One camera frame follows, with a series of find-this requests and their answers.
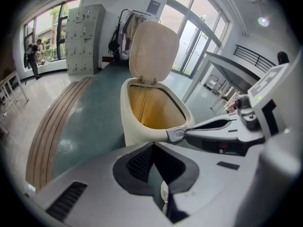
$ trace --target metal railing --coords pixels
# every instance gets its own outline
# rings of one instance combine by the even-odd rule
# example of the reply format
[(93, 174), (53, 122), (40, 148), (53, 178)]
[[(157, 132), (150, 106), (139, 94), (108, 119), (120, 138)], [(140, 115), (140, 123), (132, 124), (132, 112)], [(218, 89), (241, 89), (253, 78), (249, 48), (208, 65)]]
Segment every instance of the metal railing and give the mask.
[(253, 64), (254, 66), (258, 67), (263, 72), (267, 72), (271, 67), (276, 66), (274, 63), (255, 53), (254, 51), (247, 49), (241, 45), (236, 45), (236, 50), (234, 55), (248, 61), (249, 63)]

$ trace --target open lid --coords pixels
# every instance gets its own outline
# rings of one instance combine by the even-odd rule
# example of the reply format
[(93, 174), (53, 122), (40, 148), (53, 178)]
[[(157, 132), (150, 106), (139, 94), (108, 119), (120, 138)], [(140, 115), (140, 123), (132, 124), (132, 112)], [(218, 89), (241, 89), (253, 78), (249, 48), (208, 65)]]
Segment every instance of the open lid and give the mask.
[(163, 81), (169, 74), (179, 49), (179, 37), (156, 22), (142, 23), (134, 36), (129, 59), (133, 77), (142, 81)]

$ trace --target person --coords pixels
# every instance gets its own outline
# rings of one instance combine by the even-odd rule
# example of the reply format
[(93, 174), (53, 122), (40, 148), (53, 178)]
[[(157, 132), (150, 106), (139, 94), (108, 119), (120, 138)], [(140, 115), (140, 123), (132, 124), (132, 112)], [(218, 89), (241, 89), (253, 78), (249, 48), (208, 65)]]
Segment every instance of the person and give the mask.
[(289, 63), (289, 59), (288, 59), (288, 56), (285, 52), (283, 51), (280, 51), (277, 55), (277, 58), (278, 58), (278, 64), (279, 65), (282, 65), (282, 64), (285, 64), (285, 63)]
[(36, 55), (41, 55), (43, 54), (43, 52), (40, 52), (38, 50), (39, 45), (41, 44), (41, 39), (38, 39), (36, 41), (37, 44), (32, 44), (33, 47), (33, 52), (28, 56), (28, 63), (29, 65), (32, 67), (33, 69), (33, 73), (34, 76), (36, 77), (36, 80), (38, 80), (39, 78), (41, 78), (42, 76), (40, 76), (38, 74), (38, 66), (37, 66), (37, 59), (36, 59)]

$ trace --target ceiling light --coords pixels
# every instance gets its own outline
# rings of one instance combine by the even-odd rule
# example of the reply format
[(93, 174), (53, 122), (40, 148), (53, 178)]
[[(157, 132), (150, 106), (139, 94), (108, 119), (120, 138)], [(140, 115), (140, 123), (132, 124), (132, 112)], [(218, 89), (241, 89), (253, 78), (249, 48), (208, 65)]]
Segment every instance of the ceiling light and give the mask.
[(259, 17), (258, 18), (259, 24), (261, 24), (263, 27), (267, 27), (269, 25), (269, 20), (266, 17)]

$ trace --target floor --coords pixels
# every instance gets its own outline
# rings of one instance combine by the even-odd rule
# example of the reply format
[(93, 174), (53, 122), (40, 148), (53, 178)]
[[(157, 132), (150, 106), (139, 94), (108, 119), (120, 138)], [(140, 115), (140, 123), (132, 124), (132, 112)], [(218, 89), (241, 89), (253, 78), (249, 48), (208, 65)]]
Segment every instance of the floor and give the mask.
[[(120, 116), (120, 89), (130, 77), (128, 68), (111, 66), (95, 76), (94, 82), (75, 103), (66, 120), (54, 157), (53, 177), (91, 156), (125, 146)], [(16, 89), (19, 112), (14, 112), (12, 108), (7, 110), (3, 123), (9, 135), (1, 142), (1, 151), (12, 180), (23, 193), (28, 192), (25, 181), (27, 157), (41, 119), (65, 87), (81, 78), (71, 78), (66, 72), (59, 72), (45, 75), (37, 81), (28, 80), (24, 86), (30, 99), (27, 103), (20, 89)], [(171, 72), (163, 83), (182, 98), (191, 80)], [(215, 99), (216, 95), (198, 85), (186, 103), (196, 123), (215, 116), (215, 112), (209, 108)], [(218, 110), (222, 109), (221, 106), (223, 101), (219, 102)], [(195, 148), (186, 141), (179, 145)]]

